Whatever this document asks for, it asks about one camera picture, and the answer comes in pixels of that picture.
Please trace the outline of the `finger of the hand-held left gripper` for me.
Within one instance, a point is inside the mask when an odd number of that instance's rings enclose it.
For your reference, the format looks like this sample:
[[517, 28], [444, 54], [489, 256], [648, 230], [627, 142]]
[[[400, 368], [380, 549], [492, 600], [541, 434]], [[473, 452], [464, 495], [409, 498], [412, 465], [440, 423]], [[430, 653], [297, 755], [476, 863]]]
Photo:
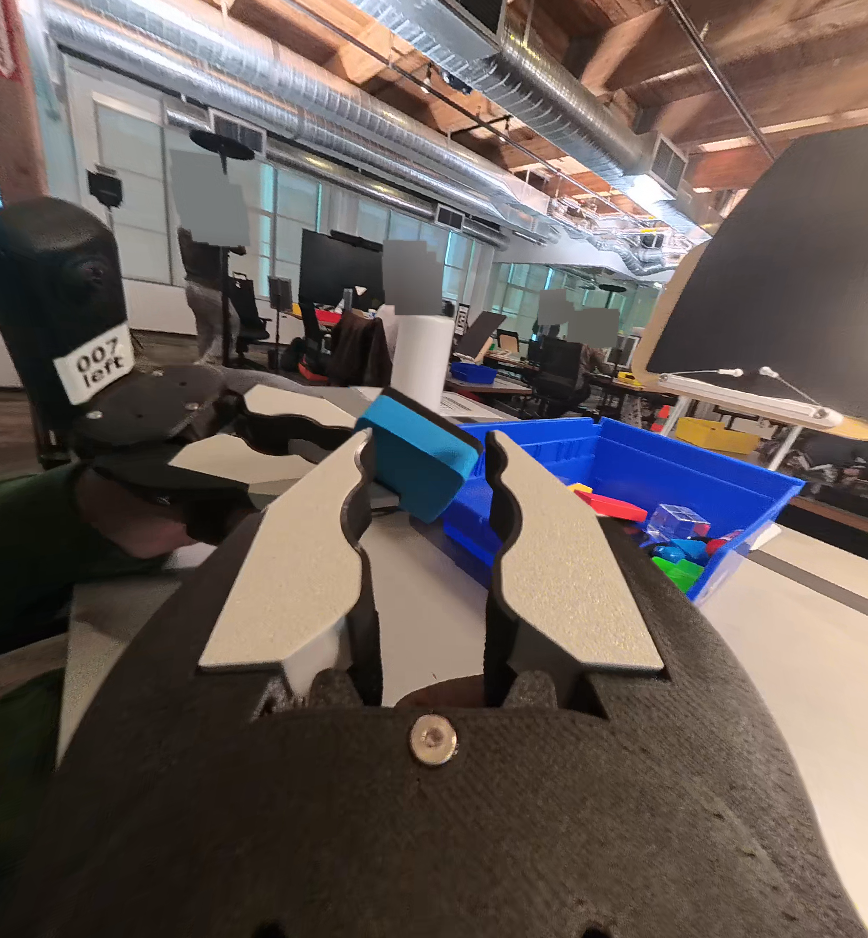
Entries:
[[294, 441], [334, 451], [354, 433], [357, 422], [357, 417], [321, 397], [267, 384], [255, 384], [242, 393], [223, 391], [217, 415], [256, 452], [289, 452]]
[[175, 494], [226, 512], [267, 510], [316, 467], [301, 455], [262, 453], [224, 433], [186, 445], [167, 462]]

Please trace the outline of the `green two-stud brick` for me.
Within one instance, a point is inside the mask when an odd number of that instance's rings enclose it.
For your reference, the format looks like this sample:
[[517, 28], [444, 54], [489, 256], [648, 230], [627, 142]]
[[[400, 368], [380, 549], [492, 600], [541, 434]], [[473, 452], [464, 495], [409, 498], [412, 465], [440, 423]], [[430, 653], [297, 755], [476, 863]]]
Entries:
[[685, 558], [669, 561], [660, 556], [653, 556], [652, 562], [674, 585], [686, 594], [690, 594], [705, 573], [705, 568]]

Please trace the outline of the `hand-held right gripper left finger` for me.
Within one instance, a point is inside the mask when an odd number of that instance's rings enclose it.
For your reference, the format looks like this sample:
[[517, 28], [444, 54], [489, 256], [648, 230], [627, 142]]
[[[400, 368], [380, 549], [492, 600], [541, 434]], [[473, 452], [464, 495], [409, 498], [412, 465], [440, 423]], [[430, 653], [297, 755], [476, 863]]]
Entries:
[[301, 700], [319, 673], [336, 670], [364, 704], [381, 704], [380, 619], [360, 545], [375, 471], [373, 433], [364, 428], [264, 509], [200, 673], [275, 674]]

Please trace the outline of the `thick wooden post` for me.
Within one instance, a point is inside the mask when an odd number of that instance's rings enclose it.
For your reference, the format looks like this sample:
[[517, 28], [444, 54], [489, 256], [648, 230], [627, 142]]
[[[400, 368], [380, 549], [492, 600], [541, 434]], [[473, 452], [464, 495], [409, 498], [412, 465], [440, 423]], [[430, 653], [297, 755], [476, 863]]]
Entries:
[[19, 4], [14, 4], [20, 80], [0, 77], [0, 197], [5, 205], [50, 194], [29, 50]]

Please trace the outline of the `green jacket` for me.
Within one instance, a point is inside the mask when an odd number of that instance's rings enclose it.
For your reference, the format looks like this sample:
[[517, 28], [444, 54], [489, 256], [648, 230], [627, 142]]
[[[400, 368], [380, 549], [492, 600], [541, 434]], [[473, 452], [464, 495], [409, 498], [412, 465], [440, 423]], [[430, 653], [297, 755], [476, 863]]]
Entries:
[[0, 698], [0, 882], [27, 850], [55, 768], [64, 669]]

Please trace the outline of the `wide silver ceiling duct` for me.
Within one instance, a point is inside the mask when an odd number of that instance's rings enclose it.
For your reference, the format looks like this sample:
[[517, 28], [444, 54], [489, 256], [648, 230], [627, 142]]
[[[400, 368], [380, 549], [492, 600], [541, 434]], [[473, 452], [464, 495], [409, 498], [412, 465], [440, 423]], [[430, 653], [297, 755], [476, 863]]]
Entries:
[[538, 245], [559, 241], [548, 198], [202, 2], [42, 2], [57, 43], [307, 147], [438, 194]]

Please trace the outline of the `light blue foam block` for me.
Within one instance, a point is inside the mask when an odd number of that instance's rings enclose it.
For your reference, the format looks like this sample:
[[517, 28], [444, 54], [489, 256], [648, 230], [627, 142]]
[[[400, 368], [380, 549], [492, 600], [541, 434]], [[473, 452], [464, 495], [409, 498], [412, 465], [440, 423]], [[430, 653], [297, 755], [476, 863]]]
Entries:
[[481, 440], [391, 387], [381, 390], [355, 428], [371, 431], [373, 480], [423, 523], [440, 518], [485, 452]]

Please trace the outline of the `large blue plastic bin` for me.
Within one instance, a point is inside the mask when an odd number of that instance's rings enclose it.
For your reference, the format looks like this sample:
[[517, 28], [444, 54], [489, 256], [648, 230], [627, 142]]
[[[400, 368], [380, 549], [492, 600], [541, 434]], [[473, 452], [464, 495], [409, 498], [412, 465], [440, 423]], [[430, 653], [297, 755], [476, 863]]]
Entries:
[[648, 515], [661, 505], [693, 510], [709, 522], [713, 536], [740, 532], [709, 559], [688, 591], [697, 606], [716, 593], [804, 486], [800, 479], [607, 418], [492, 421], [460, 428], [481, 442], [491, 429], [505, 432], [566, 485], [586, 484]]

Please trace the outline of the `person's left hand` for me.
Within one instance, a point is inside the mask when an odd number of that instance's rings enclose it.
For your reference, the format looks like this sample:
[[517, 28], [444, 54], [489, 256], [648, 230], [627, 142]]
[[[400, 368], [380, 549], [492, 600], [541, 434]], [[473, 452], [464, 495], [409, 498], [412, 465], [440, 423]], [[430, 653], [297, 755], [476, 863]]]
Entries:
[[199, 543], [178, 507], [146, 501], [92, 470], [79, 475], [76, 506], [83, 522], [136, 559], [168, 555]]

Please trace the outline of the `red block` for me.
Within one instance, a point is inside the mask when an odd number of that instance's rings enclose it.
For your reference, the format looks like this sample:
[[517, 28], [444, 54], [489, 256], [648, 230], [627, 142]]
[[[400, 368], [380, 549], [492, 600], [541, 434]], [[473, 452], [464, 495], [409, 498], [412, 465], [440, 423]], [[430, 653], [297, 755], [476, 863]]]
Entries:
[[586, 488], [572, 487], [571, 491], [602, 517], [631, 523], [642, 523], [649, 517], [646, 510], [630, 502], [603, 496]]

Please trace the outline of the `white paper roll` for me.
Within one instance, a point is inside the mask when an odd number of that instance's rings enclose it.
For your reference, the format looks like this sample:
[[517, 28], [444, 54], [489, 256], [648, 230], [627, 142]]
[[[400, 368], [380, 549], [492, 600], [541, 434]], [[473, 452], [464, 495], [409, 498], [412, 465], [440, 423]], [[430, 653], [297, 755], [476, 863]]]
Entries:
[[391, 387], [438, 414], [449, 370], [454, 324], [450, 317], [395, 315]]

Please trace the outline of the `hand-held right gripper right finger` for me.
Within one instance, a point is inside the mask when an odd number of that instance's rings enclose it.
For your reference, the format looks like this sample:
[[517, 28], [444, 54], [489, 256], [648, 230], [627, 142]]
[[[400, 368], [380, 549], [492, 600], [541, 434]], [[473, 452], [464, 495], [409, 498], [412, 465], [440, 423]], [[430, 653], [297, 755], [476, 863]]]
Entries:
[[510, 436], [487, 433], [489, 525], [498, 550], [487, 596], [485, 703], [538, 672], [562, 707], [582, 706], [591, 674], [655, 676], [662, 656], [604, 534], [563, 482]]

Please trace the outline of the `black office chair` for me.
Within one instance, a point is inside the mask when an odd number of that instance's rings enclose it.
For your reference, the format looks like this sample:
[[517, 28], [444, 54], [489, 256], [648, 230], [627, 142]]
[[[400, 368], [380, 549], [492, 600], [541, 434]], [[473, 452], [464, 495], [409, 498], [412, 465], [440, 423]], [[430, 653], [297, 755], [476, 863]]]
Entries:
[[577, 410], [590, 393], [585, 374], [590, 370], [591, 350], [579, 342], [546, 336], [533, 380], [538, 399], [537, 416], [557, 418]]

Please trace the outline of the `narrow silver ceiling duct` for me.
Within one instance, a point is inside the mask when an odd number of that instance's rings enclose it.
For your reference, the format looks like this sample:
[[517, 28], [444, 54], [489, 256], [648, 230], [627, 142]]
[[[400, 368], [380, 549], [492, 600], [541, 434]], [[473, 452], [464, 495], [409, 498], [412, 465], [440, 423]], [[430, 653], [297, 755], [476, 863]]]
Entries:
[[265, 145], [264, 159], [275, 166], [309, 174], [320, 182], [333, 184], [342, 190], [375, 200], [404, 215], [416, 217], [444, 230], [473, 238], [494, 249], [504, 250], [509, 245], [508, 238], [500, 230], [467, 217], [451, 209], [450, 206], [446, 207], [447, 212], [459, 216], [458, 228], [451, 228], [438, 221], [442, 205], [425, 197], [400, 189], [387, 181], [360, 173], [323, 155], [293, 147], [283, 140], [272, 139], [268, 135], [265, 136]]

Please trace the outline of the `tilted grey board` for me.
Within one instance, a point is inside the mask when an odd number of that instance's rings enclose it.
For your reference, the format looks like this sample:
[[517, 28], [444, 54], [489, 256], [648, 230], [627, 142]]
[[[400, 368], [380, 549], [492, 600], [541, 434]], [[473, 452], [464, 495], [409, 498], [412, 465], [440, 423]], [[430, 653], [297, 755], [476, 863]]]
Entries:
[[472, 361], [482, 358], [497, 329], [505, 320], [506, 316], [501, 312], [481, 312], [474, 321], [467, 325], [466, 332], [453, 349], [454, 356]]

